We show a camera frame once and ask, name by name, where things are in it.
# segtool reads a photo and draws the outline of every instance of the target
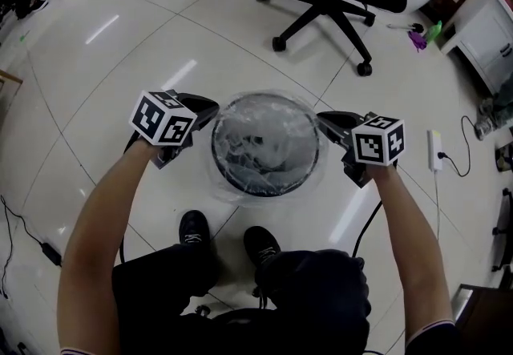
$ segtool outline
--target person's left arm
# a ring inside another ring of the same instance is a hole
[[[119,353],[112,269],[128,226],[131,204],[148,161],[158,149],[135,142],[101,179],[68,242],[59,282],[61,348],[95,355]]]

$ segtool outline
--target shoelace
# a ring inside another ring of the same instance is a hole
[[[186,243],[200,243],[201,235],[200,234],[186,234],[184,236],[184,241]]]
[[[269,247],[258,252],[258,256],[262,260],[262,264],[274,255],[276,255],[276,250],[273,247]]]

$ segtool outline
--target cabinet door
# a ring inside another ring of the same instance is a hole
[[[513,40],[501,18],[492,9],[483,9],[472,23],[473,27],[465,31],[462,43],[484,70],[500,57],[501,50],[504,52],[513,46]]]
[[[491,62],[485,69],[488,77],[488,87],[498,92],[501,84],[509,78],[513,72],[513,46],[502,53],[498,58]]]

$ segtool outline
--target plastic bag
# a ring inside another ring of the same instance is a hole
[[[257,206],[309,194],[324,175],[327,138],[312,107],[285,91],[231,98],[210,124],[213,195]]]

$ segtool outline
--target chair base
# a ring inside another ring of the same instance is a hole
[[[374,24],[376,15],[366,9],[352,5],[342,0],[299,0],[301,2],[312,5],[306,12],[303,13],[290,27],[285,30],[280,36],[273,38],[274,51],[284,51],[287,48],[287,40],[294,36],[299,30],[312,22],[320,14],[327,14],[335,21],[341,28],[349,40],[354,44],[358,53],[363,57],[363,63],[358,64],[357,71],[360,76],[368,76],[372,74],[372,66],[370,61],[372,57],[369,51],[363,44],[360,36],[351,25],[344,13],[356,14],[365,18],[364,23],[367,26]]]

